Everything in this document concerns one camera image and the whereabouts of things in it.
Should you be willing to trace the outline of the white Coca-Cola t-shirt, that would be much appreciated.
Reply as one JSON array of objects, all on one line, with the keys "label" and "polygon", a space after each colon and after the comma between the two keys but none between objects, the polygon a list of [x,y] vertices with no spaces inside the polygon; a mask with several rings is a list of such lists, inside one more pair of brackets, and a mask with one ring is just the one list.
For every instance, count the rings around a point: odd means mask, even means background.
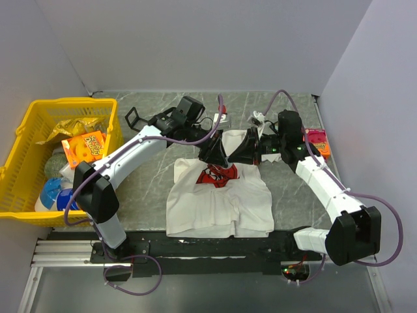
[{"label": "white Coca-Cola t-shirt", "polygon": [[190,238],[262,238],[274,230],[272,195],[255,165],[226,170],[196,158],[174,164],[166,234]]}]

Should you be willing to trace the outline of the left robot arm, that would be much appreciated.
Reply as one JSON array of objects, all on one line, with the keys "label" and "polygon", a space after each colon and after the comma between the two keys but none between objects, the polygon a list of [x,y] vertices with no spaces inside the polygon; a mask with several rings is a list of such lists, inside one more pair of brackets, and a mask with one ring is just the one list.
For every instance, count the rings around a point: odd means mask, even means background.
[{"label": "left robot arm", "polygon": [[129,127],[134,128],[138,122],[144,126],[131,140],[92,164],[80,162],[76,166],[72,195],[92,220],[104,244],[104,252],[113,261],[121,262],[130,253],[127,234],[117,216],[116,190],[142,163],[175,143],[198,147],[203,162],[229,167],[218,125],[210,130],[199,125],[204,111],[202,102],[184,96],[178,106],[149,120],[135,117]]}]

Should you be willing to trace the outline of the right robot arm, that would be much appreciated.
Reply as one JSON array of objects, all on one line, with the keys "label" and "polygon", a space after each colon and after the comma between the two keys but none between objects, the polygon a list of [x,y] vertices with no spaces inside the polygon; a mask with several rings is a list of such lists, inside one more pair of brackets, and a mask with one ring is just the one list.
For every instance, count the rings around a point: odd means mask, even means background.
[{"label": "right robot arm", "polygon": [[312,251],[328,255],[336,265],[345,265],[379,252],[381,213],[376,207],[365,206],[335,182],[326,160],[308,141],[297,112],[280,112],[273,134],[262,135],[258,127],[248,128],[229,159],[233,163],[258,165],[263,155],[275,152],[310,187],[332,223],[328,230],[308,227],[294,231],[293,238],[285,243],[289,258],[299,260]]}]

